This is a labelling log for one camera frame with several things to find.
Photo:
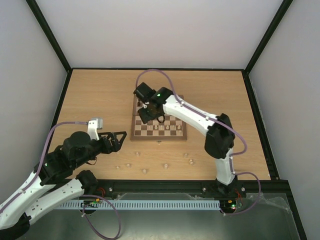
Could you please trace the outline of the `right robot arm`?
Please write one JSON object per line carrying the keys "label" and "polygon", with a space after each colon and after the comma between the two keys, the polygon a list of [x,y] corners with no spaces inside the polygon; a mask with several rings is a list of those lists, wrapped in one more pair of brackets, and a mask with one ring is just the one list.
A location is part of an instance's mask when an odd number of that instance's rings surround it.
{"label": "right robot arm", "polygon": [[233,168],[235,133],[226,114],[207,113],[176,95],[166,87],[159,90],[150,88],[146,83],[136,86],[133,94],[142,102],[138,114],[143,123],[156,120],[165,114],[176,117],[192,126],[205,136],[204,149],[215,159],[215,188],[224,196],[236,189],[237,177]]}

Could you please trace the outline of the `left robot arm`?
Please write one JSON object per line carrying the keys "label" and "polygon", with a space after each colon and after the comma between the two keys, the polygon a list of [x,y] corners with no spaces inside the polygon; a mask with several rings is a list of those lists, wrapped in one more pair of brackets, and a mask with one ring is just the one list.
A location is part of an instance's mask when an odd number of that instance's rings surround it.
{"label": "left robot arm", "polygon": [[20,189],[0,205],[0,238],[16,240],[63,203],[82,196],[94,197],[98,180],[90,170],[81,171],[66,184],[63,181],[98,155],[118,152],[126,136],[125,131],[104,132],[95,140],[77,131],[46,154]]}

